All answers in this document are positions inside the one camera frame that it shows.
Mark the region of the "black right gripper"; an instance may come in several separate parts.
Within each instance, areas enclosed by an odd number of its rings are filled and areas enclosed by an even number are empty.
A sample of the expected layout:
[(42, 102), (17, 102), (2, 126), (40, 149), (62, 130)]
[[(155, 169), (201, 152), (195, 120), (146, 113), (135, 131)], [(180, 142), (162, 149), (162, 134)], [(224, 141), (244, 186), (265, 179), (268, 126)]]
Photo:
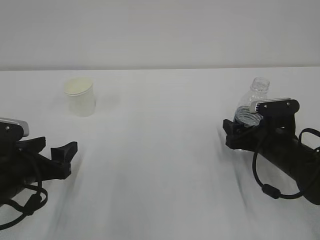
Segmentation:
[(277, 143), (274, 141), (277, 125), (278, 120), (275, 117), (267, 117), (258, 126), (245, 130), (243, 124), (224, 119), (222, 128), (226, 133), (225, 145), (232, 150), (249, 152), (254, 152), (260, 147), (260, 154), (277, 154)]

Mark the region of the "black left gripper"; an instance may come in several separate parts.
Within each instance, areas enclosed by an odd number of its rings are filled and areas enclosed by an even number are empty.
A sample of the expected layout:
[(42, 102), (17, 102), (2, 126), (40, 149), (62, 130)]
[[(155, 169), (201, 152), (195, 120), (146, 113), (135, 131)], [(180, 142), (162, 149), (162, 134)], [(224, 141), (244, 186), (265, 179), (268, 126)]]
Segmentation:
[(33, 183), (37, 174), (42, 181), (65, 180), (72, 173), (71, 161), (78, 152), (78, 143), (69, 142), (50, 149), (51, 159), (39, 154), (46, 147), (44, 136), (16, 142), (14, 177), (19, 182)]

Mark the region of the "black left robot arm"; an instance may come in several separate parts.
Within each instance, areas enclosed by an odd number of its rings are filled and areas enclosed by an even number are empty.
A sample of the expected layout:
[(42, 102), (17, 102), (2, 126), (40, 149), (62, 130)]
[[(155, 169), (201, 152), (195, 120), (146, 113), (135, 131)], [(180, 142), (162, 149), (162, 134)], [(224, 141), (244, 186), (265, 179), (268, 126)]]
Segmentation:
[(9, 148), (3, 144), (0, 157), (0, 197), (11, 199), (24, 190), (25, 185), (36, 181), (37, 167), (42, 181), (65, 180), (72, 172), (71, 161), (78, 151), (78, 143), (72, 141), (60, 147), (52, 147), (51, 158), (40, 154), (46, 147), (44, 136), (20, 140)]

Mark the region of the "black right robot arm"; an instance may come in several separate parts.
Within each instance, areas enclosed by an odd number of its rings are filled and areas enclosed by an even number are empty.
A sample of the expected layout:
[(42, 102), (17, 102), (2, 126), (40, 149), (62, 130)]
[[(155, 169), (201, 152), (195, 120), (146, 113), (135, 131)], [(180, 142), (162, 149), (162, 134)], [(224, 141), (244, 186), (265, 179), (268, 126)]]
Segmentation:
[[(222, 127), (226, 133), (225, 144), (230, 149), (253, 152), (251, 169), (263, 193), (273, 199), (304, 197), (314, 205), (320, 204), (320, 149), (303, 144), (302, 136), (296, 135), (293, 115), (265, 117), (258, 126), (252, 127), (224, 119)], [(299, 191), (283, 194), (278, 188), (263, 183), (257, 172), (258, 155), (292, 178)]]

